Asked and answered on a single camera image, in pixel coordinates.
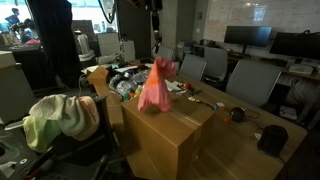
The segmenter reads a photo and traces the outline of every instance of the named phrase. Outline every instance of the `black office chair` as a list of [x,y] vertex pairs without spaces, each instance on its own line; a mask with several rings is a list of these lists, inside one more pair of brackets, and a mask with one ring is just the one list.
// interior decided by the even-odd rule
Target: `black office chair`
[[204,59],[207,61],[207,65],[204,69],[202,81],[225,91],[228,78],[228,52],[225,49],[205,47]]
[[119,150],[106,111],[106,97],[94,98],[100,116],[98,130],[85,141],[61,133],[33,163],[25,168],[27,179],[114,179],[131,176],[125,156]]

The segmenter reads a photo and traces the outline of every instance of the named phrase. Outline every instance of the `green towel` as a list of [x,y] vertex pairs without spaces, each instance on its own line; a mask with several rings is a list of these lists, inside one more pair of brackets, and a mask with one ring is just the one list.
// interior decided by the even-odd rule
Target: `green towel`
[[75,136],[85,127],[84,114],[77,97],[56,94],[42,98],[32,106],[29,114],[47,120],[56,120],[61,131]]
[[27,116],[23,122],[28,146],[40,153],[47,150],[52,140],[60,133],[57,121]]

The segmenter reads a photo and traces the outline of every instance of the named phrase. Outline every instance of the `computer monitor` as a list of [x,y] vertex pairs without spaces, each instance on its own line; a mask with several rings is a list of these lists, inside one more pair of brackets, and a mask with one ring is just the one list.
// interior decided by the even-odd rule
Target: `computer monitor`
[[242,54],[247,46],[266,47],[272,27],[270,26],[227,26],[225,43],[242,44]]
[[320,60],[320,33],[278,32],[270,49],[272,54]]

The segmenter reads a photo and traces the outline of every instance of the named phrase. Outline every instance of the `box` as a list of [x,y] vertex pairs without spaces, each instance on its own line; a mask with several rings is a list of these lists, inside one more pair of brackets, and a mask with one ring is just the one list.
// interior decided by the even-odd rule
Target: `box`
[[214,117],[212,109],[184,96],[172,99],[168,112],[139,112],[138,98],[122,103],[126,137],[137,142],[137,150],[150,158],[166,179],[179,178],[197,159],[199,149],[211,138]]
[[120,53],[120,41],[118,33],[97,34],[101,56]]
[[107,96],[107,111],[110,124],[113,130],[117,133],[118,138],[122,138],[123,134],[123,118],[121,111],[121,98],[118,94],[113,93],[113,90],[108,87],[109,72],[103,67],[98,66],[93,72],[87,73],[87,80],[94,88],[99,96]]
[[289,67],[288,71],[294,72],[294,73],[301,73],[301,74],[310,75],[313,72],[313,67],[301,65],[301,64],[294,64]]
[[214,111],[170,93],[173,106],[168,112],[152,108],[140,112],[139,98],[121,102],[112,93],[106,84],[107,74],[106,69],[98,67],[88,81],[98,95],[107,95],[109,120],[134,175],[154,179],[161,174],[165,179],[177,179],[212,139]]

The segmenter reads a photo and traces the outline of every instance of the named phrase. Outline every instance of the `table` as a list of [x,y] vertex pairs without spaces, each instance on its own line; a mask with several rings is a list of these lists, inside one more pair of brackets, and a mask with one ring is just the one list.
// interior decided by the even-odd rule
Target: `table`
[[[198,179],[274,179],[283,163],[280,159],[264,155],[257,150],[257,141],[250,138],[257,129],[255,123],[261,127],[275,124],[287,130],[289,139],[280,153],[285,161],[292,156],[307,134],[303,128],[258,107],[201,82],[180,76],[185,82],[189,81],[200,89],[196,96],[201,100],[210,104],[223,102],[226,105],[226,111],[216,113],[212,141],[199,154],[199,162],[195,162],[190,168],[189,176],[184,177],[185,179],[191,179],[191,175],[201,175]],[[251,116],[255,116],[255,113],[260,115],[257,119],[250,118],[250,121],[244,123],[224,122],[223,118],[229,117],[229,110],[233,107],[242,107],[254,112],[250,113]]]
[[[251,57],[245,57],[244,59],[258,61],[258,62],[267,63],[267,64],[272,64],[270,62],[260,60],[261,58],[262,57],[259,57],[259,56],[251,56]],[[230,57],[230,56],[228,57],[228,59],[229,59],[229,61],[235,61],[235,62],[241,60],[241,58],[239,59],[239,58]],[[303,78],[307,78],[307,79],[311,79],[311,80],[315,80],[315,81],[320,82],[320,73],[313,72],[310,75],[308,75],[308,74],[302,74],[302,73],[289,72],[288,69],[284,68],[284,67],[279,67],[279,68],[281,68],[281,71],[283,73],[291,74],[291,75],[294,75],[294,76],[303,77]]]
[[[264,110],[250,105],[222,91],[212,88],[202,82],[179,75],[169,79],[190,82],[196,88],[195,97],[204,102],[214,104],[223,102],[226,110],[215,113],[215,121],[212,126],[211,141],[198,153],[198,159],[181,176],[181,179],[274,179],[283,167],[280,159],[267,156],[257,150],[257,140],[253,133],[257,131],[257,125],[265,127],[275,124],[284,127],[289,139],[280,153],[284,161],[288,161],[298,148],[307,132],[303,128],[276,117]],[[144,154],[132,147],[130,137],[125,137],[122,112],[119,109],[119,98],[114,93],[109,93],[108,112],[113,129],[119,139],[120,147],[126,153],[127,160],[134,175],[148,179],[167,179],[158,171],[157,167]],[[225,122],[229,117],[229,111],[233,107],[242,107],[253,114],[259,114],[257,119],[236,123]]]
[[21,45],[21,48],[0,47],[1,51],[11,51],[17,63],[22,64],[23,72],[32,90],[57,86],[55,74],[48,65],[46,55],[40,45]]

